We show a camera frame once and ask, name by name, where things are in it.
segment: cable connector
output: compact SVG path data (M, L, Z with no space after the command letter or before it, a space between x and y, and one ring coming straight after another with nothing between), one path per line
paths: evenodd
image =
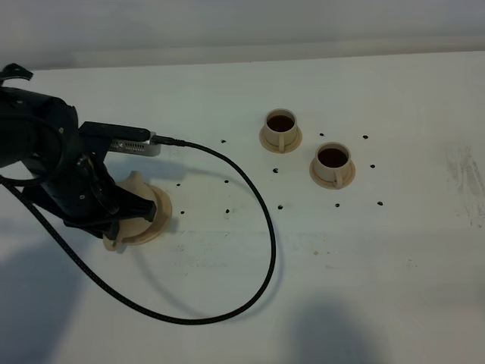
M150 143L163 144L165 146L187 146L187 142L185 140L179 140L179 139L170 138L169 136L160 136L160 135L154 135L150 139Z

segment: coffee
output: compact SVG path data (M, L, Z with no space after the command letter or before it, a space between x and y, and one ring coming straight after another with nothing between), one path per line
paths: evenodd
M322 165L330 168L338 168L347 163L349 157L339 149L328 148L318 153L318 160Z
M273 116L268 120L269 128L278 133L288 131L293 125L295 125L295 121L284 115Z

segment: white tabletop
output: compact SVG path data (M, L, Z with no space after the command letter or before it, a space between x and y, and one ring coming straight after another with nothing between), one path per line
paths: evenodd
M37 71L9 84L61 97L81 121L145 127L232 158L271 210L278 251L248 312L171 325L100 290L0 189L1 363L485 360L485 52ZM259 143L273 108L298 118L303 141L290 154ZM308 173L329 141L347 145L356 166L339 191ZM228 312L256 292L269 235L235 171L168 146L105 162L115 179L141 171L174 215L167 234L122 253L49 216L98 275L185 318Z

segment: cup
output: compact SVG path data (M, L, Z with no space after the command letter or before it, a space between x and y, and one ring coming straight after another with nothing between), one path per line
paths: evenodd
M350 184L355 176L351 157L349 149L343 144L322 144L315 153L310 174L322 187L339 190Z
M295 150L302 141L296 116L285 108L270 111L264 119L259 139L264 148L275 153Z

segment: metal connector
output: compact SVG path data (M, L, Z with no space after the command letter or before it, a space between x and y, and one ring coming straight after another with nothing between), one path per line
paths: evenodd
M109 146L110 152L144 155L147 157L155 157L160 154L161 146L152 143L152 137L156 135L150 132L150 139L147 142L133 142L132 140L113 139Z

